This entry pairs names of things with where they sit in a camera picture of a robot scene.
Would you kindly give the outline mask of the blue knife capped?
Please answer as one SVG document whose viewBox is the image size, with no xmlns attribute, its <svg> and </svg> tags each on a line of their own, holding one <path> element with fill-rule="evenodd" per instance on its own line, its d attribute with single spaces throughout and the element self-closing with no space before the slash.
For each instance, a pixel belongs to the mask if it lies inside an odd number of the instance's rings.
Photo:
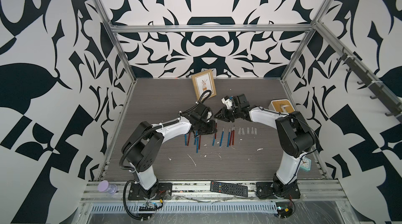
<svg viewBox="0 0 402 224">
<path fill-rule="evenodd" d="M 195 135 L 194 135 L 194 144 L 196 146 L 196 153 L 198 153 L 198 150 L 199 150 L 199 142 L 200 142 L 199 137 L 200 137 L 200 135 L 198 134 L 198 131 L 196 131 Z"/>
<path fill-rule="evenodd" d="M 228 130 L 227 147 L 231 145 L 231 129 Z"/>
<path fill-rule="evenodd" d="M 220 142 L 219 142 L 219 147 L 222 147 L 222 145 L 223 145 L 224 135 L 225 135 L 225 128 L 223 127 Z"/>
</svg>

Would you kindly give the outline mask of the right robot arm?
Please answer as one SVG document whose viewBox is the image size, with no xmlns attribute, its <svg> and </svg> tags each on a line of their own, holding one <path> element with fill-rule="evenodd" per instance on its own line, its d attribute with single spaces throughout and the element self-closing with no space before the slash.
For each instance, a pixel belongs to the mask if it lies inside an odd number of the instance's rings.
<svg viewBox="0 0 402 224">
<path fill-rule="evenodd" d="M 272 187 L 257 189 L 260 199 L 276 196 L 285 198 L 297 190 L 297 174 L 303 158 L 313 152 L 312 147 L 319 144 L 318 137 L 310 128 L 301 112 L 281 113 L 261 106 L 251 106 L 244 94 L 225 96 L 224 107 L 214 118 L 234 122 L 241 118 L 261 123 L 277 130 L 283 149 L 280 166 L 273 177 Z"/>
</svg>

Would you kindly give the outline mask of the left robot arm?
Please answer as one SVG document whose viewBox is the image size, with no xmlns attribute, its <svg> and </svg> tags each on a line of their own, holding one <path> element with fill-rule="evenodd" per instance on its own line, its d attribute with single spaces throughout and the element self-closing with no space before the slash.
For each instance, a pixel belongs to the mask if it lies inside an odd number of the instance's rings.
<svg viewBox="0 0 402 224">
<path fill-rule="evenodd" d="M 141 122 L 123 145 L 119 168 L 135 174 L 136 182 L 149 191 L 158 183 L 153 164 L 161 146 L 178 136 L 195 133 L 199 136 L 217 132 L 213 111 L 199 102 L 173 119 L 158 124 Z"/>
</svg>

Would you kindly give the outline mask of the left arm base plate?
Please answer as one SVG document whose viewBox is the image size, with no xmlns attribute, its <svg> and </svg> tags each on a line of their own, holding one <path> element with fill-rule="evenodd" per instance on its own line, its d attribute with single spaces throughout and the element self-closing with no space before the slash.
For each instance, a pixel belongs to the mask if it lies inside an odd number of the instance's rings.
<svg viewBox="0 0 402 224">
<path fill-rule="evenodd" d="M 140 184 L 132 184 L 128 193 L 129 201 L 145 201 L 171 199 L 172 183 L 156 183 L 149 190 L 145 190 Z"/>
</svg>

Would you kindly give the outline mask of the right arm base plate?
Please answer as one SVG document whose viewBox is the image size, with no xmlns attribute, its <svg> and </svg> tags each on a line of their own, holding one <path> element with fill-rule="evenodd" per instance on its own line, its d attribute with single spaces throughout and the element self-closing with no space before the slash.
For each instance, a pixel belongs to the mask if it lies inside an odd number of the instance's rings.
<svg viewBox="0 0 402 224">
<path fill-rule="evenodd" d="M 300 199 L 301 193 L 297 183 L 283 185 L 281 182 L 257 182 L 256 196 L 261 199 L 292 198 Z"/>
</svg>

